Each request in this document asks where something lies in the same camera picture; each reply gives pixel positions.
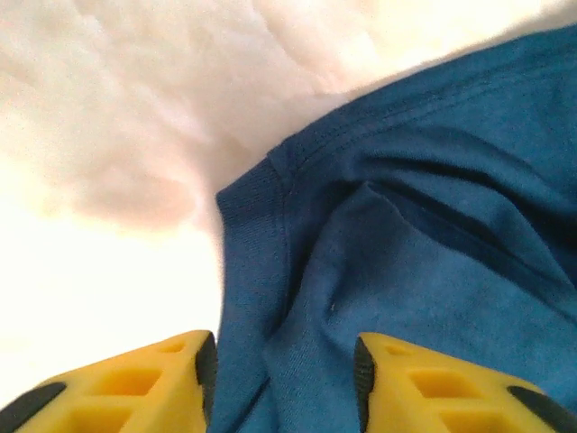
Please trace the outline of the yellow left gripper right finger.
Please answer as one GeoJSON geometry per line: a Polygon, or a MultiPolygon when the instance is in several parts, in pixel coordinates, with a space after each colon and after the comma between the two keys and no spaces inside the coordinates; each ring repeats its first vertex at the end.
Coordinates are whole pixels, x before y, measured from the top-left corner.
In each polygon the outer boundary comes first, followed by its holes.
{"type": "Polygon", "coordinates": [[[353,382],[362,432],[574,432],[534,384],[377,333],[361,333],[353,382]]]}

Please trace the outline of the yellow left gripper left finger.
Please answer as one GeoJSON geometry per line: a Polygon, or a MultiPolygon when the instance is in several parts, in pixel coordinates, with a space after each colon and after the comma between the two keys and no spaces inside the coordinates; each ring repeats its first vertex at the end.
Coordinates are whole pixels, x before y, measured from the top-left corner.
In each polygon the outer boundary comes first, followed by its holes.
{"type": "Polygon", "coordinates": [[[187,332],[54,376],[8,405],[29,433],[205,432],[215,394],[214,335],[187,332]]]}

